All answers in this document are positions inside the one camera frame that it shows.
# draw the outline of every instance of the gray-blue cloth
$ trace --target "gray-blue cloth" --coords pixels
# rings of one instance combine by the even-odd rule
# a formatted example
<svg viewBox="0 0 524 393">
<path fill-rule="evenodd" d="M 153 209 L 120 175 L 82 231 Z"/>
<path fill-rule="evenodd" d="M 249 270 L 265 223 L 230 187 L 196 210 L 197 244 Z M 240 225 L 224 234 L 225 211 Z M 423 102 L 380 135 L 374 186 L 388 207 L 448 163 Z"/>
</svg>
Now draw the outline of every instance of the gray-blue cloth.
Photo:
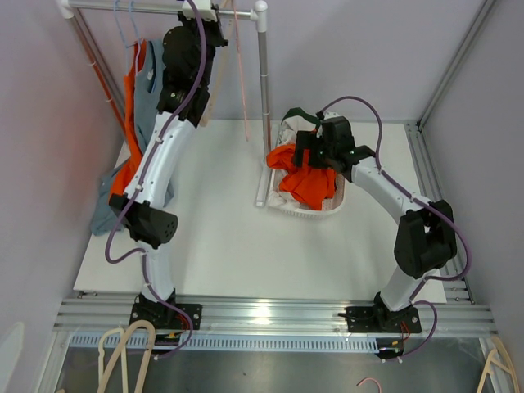
<svg viewBox="0 0 524 393">
<path fill-rule="evenodd" d="M 162 76 L 165 68 L 162 62 L 163 52 L 161 39 L 148 42 L 143 68 L 135 78 L 134 129 L 142 153 L 146 151 L 155 127 L 156 106 L 162 90 Z M 121 167 L 122 165 L 114 168 L 102 177 L 102 184 L 98 190 L 97 206 L 90 225 L 91 233 L 95 236 L 111 231 L 116 224 L 116 215 L 109 207 L 108 201 L 114 178 Z M 165 194 L 165 205 L 173 198 L 173 194 L 173 186 L 169 182 Z"/>
</svg>

